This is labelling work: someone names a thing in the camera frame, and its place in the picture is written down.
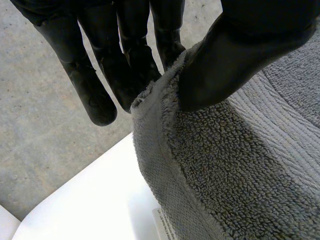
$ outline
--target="white surface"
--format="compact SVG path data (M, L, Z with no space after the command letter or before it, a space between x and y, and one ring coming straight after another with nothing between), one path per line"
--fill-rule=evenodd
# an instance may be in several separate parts
M0 205L0 240L11 240L20 221Z
M32 210L13 240L157 240L158 207L130 134Z

